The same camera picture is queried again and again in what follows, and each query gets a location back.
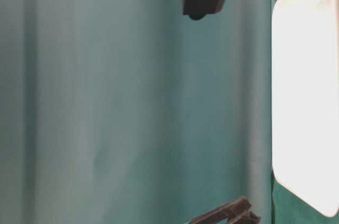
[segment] teal fabric backdrop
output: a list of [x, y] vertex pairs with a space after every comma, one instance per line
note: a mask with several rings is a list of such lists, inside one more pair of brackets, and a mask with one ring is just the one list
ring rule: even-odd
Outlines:
[[0, 0], [0, 223], [271, 223], [271, 0]]

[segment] white plastic container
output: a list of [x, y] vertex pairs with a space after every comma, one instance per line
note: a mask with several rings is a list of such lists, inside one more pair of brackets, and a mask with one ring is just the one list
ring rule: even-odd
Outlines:
[[339, 0], [278, 0], [272, 19], [276, 180], [323, 215], [339, 210]]

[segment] teal curtain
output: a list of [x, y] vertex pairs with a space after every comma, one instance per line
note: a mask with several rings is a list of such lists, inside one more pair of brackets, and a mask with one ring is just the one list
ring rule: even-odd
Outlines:
[[[277, 0], [272, 0], [272, 8]], [[338, 224], [339, 214], [327, 218], [281, 186], [272, 176], [273, 223]]]
[[271, 0], [0, 0], [0, 223], [271, 223]]

